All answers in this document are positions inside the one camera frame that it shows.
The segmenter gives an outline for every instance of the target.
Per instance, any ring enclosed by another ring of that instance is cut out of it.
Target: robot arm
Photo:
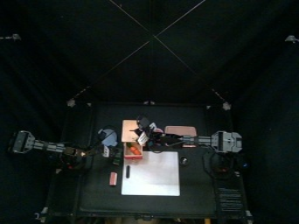
[[[66,143],[51,143],[37,140],[33,134],[27,130],[15,132],[8,146],[8,151],[12,153],[25,154],[31,150],[56,152],[75,158],[84,158],[86,156],[96,154],[95,149],[84,150],[67,146]]]

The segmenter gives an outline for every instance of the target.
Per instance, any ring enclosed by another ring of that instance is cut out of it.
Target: small box
[[[142,155],[136,155],[130,150],[130,147],[127,147],[127,143],[124,143],[124,158],[126,159],[142,159],[143,158],[143,146],[136,142],[132,142],[131,144],[140,151]]]

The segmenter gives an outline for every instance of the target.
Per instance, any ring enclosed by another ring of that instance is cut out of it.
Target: black curtain
[[[299,45],[290,43],[232,109],[251,168],[247,198],[256,223],[299,221]]]

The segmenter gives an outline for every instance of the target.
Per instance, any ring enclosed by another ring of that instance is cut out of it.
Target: white object
[[[143,159],[126,160],[122,194],[180,196],[178,152],[144,151]]]
[[[76,105],[76,102],[75,102],[75,100],[71,99],[67,101],[67,104],[70,107],[74,107]]]
[[[223,103],[223,109],[224,110],[230,110],[231,109],[231,104],[228,104],[227,102]]]

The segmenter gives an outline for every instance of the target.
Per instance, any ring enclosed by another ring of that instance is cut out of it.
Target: pink object
[[[110,173],[110,185],[115,186],[118,184],[118,174],[115,172]]]

